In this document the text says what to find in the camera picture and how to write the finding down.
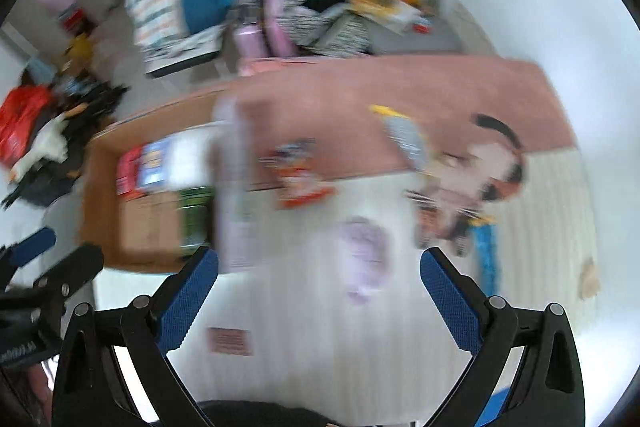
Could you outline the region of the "red snack packet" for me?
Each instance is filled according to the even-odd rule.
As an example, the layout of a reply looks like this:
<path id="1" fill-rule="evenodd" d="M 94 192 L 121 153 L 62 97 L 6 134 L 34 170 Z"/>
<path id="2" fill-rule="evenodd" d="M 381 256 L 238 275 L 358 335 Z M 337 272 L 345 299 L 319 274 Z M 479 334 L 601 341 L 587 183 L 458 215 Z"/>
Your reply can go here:
<path id="1" fill-rule="evenodd" d="M 116 172 L 117 195 L 124 199 L 137 199 L 143 196 L 138 187 L 142 146 L 136 146 L 119 157 Z"/>

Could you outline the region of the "green wet wipes pack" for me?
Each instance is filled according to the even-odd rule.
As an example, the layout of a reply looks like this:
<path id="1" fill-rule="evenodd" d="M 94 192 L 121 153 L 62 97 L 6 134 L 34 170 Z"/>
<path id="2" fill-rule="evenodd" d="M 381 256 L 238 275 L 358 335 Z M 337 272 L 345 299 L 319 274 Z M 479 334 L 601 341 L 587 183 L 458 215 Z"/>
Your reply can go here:
<path id="1" fill-rule="evenodd" d="M 181 251 L 190 256 L 214 239 L 215 190 L 211 186 L 184 188 L 179 192 Z"/>

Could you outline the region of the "blue cartoon tissue pack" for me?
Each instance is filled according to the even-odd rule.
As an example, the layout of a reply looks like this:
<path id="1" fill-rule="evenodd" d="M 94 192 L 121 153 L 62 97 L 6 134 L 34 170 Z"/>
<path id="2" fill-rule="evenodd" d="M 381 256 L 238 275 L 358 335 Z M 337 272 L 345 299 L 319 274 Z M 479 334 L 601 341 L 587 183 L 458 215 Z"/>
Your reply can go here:
<path id="1" fill-rule="evenodd" d="M 170 140 L 163 138 L 142 147 L 137 188 L 145 193 L 163 190 L 167 179 Z"/>

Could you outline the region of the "white knit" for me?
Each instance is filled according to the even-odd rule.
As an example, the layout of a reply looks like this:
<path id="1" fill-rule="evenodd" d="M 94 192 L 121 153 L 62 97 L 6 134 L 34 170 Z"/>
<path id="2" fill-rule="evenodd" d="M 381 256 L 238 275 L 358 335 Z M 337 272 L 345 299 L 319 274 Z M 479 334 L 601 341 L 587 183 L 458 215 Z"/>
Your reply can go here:
<path id="1" fill-rule="evenodd" d="M 169 191 L 213 186 L 221 129 L 201 124 L 169 135 L 166 186 Z"/>

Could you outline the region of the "yellow grey sponge pack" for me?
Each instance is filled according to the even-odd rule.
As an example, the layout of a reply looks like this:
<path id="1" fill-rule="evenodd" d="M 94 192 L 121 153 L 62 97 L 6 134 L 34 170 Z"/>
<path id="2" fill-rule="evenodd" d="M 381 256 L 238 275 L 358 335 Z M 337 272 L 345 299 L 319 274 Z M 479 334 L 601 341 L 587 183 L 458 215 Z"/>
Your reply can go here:
<path id="1" fill-rule="evenodd" d="M 419 126 L 409 116 L 388 106 L 370 105 L 370 111 L 382 118 L 387 135 L 416 171 L 426 173 L 430 167 L 431 149 Z"/>

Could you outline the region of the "brown cardboard box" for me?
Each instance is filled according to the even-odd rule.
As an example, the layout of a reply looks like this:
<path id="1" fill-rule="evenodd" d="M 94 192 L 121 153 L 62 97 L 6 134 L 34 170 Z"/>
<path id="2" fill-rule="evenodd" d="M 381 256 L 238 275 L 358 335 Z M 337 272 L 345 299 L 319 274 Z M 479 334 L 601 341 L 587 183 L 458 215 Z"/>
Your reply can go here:
<path id="1" fill-rule="evenodd" d="M 85 161 L 80 238 L 99 246 L 108 269 L 171 273 L 190 256 L 181 251 L 180 191 L 145 193 L 137 199 L 117 195 L 119 157 L 136 146 L 168 138 L 201 124 L 221 129 L 217 150 L 214 239 L 222 273 L 241 272 L 257 263 L 257 145 L 272 105 L 232 90 L 187 96 L 112 124 L 90 142 Z"/>

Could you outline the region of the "white goose plush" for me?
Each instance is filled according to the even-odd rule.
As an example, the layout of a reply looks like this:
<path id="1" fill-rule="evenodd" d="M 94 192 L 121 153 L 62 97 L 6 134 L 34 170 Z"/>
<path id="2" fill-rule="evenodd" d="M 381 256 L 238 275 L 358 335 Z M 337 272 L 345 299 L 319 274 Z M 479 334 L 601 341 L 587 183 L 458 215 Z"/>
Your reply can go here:
<path id="1" fill-rule="evenodd" d="M 63 131 L 70 123 L 70 118 L 81 115 L 89 107 L 88 103 L 80 103 L 73 109 L 49 120 L 37 133 L 29 151 L 10 170 L 9 180 L 20 182 L 40 160 L 50 160 L 62 164 L 68 158 L 67 139 Z"/>

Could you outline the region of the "blue feather toy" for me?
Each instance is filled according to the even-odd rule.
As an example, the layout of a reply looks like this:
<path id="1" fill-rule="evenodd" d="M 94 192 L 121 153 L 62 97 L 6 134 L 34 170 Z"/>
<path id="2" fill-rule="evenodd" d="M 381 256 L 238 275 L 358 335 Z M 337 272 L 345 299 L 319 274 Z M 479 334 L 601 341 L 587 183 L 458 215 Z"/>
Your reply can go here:
<path id="1" fill-rule="evenodd" d="M 475 218 L 471 221 L 473 246 L 478 262 L 478 286 L 487 296 L 499 292 L 497 231 L 494 220 Z"/>

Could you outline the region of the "red plastic bag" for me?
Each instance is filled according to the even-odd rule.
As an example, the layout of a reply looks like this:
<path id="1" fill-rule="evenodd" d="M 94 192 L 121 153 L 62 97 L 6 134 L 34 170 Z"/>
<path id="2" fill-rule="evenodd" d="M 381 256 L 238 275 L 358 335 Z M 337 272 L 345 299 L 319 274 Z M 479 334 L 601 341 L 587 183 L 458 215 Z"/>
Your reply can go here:
<path id="1" fill-rule="evenodd" d="M 11 168 L 26 154 L 37 118 L 53 101 L 53 95 L 43 86 L 20 86 L 8 93 L 0 110 L 0 154 L 4 167 Z"/>

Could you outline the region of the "lilac cloth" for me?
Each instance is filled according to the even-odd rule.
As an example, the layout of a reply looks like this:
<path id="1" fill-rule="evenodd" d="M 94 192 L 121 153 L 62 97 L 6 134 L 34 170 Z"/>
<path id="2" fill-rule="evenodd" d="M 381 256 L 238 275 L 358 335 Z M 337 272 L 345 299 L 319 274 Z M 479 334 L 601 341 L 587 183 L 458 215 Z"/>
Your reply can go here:
<path id="1" fill-rule="evenodd" d="M 344 221 L 337 236 L 346 295 L 358 305 L 368 303 L 390 276 L 390 239 L 366 218 Z"/>

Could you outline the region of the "orange snack packet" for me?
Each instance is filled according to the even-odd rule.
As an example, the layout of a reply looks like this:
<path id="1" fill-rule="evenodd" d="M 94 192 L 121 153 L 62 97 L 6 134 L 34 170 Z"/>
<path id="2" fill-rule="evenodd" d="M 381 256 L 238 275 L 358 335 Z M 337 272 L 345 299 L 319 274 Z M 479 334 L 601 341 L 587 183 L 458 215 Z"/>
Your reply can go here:
<path id="1" fill-rule="evenodd" d="M 336 193 L 333 183 L 314 169 L 314 139 L 298 139 L 279 145 L 259 158 L 279 181 L 279 202 L 285 209 L 319 202 Z"/>

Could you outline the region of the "pink and cream cat rug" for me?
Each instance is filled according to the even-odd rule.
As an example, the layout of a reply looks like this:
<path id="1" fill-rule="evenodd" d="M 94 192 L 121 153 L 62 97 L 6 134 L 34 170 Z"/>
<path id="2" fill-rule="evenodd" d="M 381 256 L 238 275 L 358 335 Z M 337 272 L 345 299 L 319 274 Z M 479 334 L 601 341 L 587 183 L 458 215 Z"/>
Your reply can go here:
<path id="1" fill-rule="evenodd" d="M 599 256 L 589 184 L 563 107 L 538 66 L 496 56 L 345 58 L 187 96 L 219 90 L 271 103 L 256 157 L 291 139 L 314 139 L 317 169 L 337 192 L 282 209 L 276 181 L 257 164 L 250 190 L 257 263 L 220 270 L 170 354 L 195 399 L 277 402 L 347 425 L 396 424 L 433 413 L 469 362 L 420 279 L 416 210 L 405 193 L 424 178 L 410 170 L 370 105 L 408 115 L 428 142 L 452 153 L 491 141 L 472 126 L 477 113 L 511 126 L 528 173 L 520 194 L 487 207 L 497 222 L 500 294 L 520 308 L 559 303 L 574 332 L 593 323 L 597 301 L 579 295 L 582 270 Z M 346 295 L 337 236 L 354 218 L 381 225 L 390 239 L 390 276 L 363 305 Z M 94 282 L 96 304 L 126 306 L 169 274 L 104 267 Z"/>

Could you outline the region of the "pink packaged bedding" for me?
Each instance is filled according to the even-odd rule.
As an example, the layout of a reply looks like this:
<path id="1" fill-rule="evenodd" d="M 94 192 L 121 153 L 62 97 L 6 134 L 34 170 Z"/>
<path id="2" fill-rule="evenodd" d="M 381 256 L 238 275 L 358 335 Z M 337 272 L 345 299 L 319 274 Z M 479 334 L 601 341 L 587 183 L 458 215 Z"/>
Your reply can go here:
<path id="1" fill-rule="evenodd" d="M 262 72 L 275 72 L 276 70 L 312 65 L 319 62 L 320 60 L 318 58 L 305 57 L 242 58 L 238 65 L 238 75 L 242 77 L 250 77 L 261 74 Z"/>

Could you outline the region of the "pink suitcase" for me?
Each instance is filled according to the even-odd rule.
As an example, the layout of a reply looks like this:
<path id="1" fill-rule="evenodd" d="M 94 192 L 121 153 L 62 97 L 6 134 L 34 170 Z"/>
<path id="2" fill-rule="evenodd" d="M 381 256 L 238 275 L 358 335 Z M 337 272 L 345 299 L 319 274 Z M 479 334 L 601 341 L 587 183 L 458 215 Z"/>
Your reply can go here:
<path id="1" fill-rule="evenodd" d="M 240 57 L 291 58 L 296 44 L 281 27 L 284 0 L 241 0 L 235 10 L 233 39 Z"/>

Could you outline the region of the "black white patterned bag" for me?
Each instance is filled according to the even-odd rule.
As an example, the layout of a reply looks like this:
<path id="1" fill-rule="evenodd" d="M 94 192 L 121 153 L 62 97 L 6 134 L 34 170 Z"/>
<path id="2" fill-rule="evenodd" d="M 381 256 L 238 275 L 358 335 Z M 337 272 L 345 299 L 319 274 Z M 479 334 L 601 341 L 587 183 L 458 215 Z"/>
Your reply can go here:
<path id="1" fill-rule="evenodd" d="M 350 0 L 284 0 L 277 21 L 305 54 L 346 58 L 370 53 L 367 26 Z"/>

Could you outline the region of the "yellow white plastic bag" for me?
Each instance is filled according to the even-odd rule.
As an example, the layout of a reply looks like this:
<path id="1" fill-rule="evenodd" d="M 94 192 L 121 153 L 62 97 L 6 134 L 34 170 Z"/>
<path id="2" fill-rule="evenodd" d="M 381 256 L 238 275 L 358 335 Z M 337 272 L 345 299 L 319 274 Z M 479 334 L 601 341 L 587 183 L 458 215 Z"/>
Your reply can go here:
<path id="1" fill-rule="evenodd" d="M 427 35 L 438 13 L 439 0 L 349 0 L 352 10 L 395 34 Z"/>

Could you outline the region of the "white frame chair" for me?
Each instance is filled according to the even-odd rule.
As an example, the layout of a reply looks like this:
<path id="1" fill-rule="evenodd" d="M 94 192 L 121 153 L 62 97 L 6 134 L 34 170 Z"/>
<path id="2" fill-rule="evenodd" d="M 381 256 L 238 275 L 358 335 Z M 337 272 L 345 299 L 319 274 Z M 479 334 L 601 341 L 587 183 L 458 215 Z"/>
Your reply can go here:
<path id="1" fill-rule="evenodd" d="M 214 26 L 191 37 L 179 39 L 167 48 L 145 51 L 145 76 L 162 78 L 217 60 L 221 57 L 227 30 L 227 25 Z"/>

